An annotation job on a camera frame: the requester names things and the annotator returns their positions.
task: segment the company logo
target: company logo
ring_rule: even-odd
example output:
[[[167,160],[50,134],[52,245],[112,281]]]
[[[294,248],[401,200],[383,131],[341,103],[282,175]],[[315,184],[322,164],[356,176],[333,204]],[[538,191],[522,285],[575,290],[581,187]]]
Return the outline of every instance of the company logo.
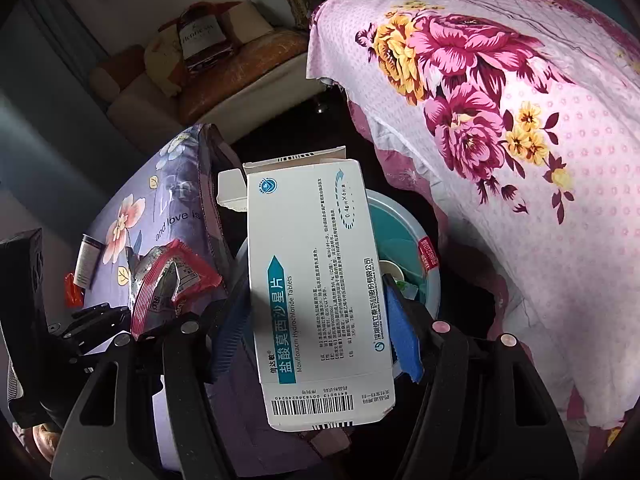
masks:
[[[272,178],[264,178],[260,181],[260,192],[268,195],[278,189],[278,183]]]
[[[335,203],[338,206],[342,225],[347,229],[353,228],[353,224],[356,221],[353,195],[342,170],[338,170],[338,173],[335,174]]]

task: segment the blue circular logo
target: blue circular logo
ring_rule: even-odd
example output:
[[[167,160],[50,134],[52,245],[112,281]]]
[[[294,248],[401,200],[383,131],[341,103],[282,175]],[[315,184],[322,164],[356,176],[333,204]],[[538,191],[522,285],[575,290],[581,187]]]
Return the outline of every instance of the blue circular logo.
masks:
[[[260,192],[264,194],[273,193],[278,189],[278,183],[272,178],[264,178],[260,181]]]

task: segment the red label sticker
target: red label sticker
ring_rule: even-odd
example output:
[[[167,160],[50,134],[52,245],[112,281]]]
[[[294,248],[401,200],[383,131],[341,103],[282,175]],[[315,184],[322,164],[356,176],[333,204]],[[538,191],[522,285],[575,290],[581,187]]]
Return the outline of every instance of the red label sticker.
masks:
[[[433,249],[433,245],[431,245],[431,240],[429,240],[428,236],[425,236],[418,242],[418,252],[420,253],[420,260],[426,272],[435,269],[439,265],[436,251]]]

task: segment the pink flower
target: pink flower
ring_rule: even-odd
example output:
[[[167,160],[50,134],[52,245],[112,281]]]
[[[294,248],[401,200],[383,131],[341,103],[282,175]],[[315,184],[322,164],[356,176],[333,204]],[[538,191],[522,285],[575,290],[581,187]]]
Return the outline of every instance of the pink flower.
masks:
[[[118,260],[118,256],[127,242],[127,229],[131,229],[140,220],[144,211],[144,198],[139,198],[136,203],[133,203],[133,195],[131,194],[122,201],[118,209],[118,217],[107,230],[107,239],[105,241],[107,248],[102,256],[104,264],[108,263],[112,257],[113,263]]]
[[[551,79],[570,82],[535,50],[543,46],[540,41],[500,23],[460,14],[432,14],[415,20],[415,28],[407,45],[415,51],[431,94],[436,93],[432,84],[439,84],[435,71],[451,91],[467,81],[468,70],[471,82],[495,103],[500,102],[506,82],[504,71],[515,72],[542,93],[548,93]]]
[[[489,179],[504,164],[498,145],[502,118],[494,102],[470,83],[454,88],[448,102],[440,96],[428,99],[424,117],[447,167],[461,177]]]

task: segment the red plastic wrapper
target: red plastic wrapper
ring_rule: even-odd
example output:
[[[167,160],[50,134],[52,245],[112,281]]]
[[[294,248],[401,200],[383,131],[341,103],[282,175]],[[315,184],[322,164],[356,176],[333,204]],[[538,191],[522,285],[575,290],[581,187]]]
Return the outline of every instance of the red plastic wrapper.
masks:
[[[216,270],[177,238],[151,249],[131,275],[131,334],[136,339],[188,312],[195,298],[222,283]]]
[[[84,291],[74,283],[72,272],[65,276],[65,303],[69,308],[84,306]]]

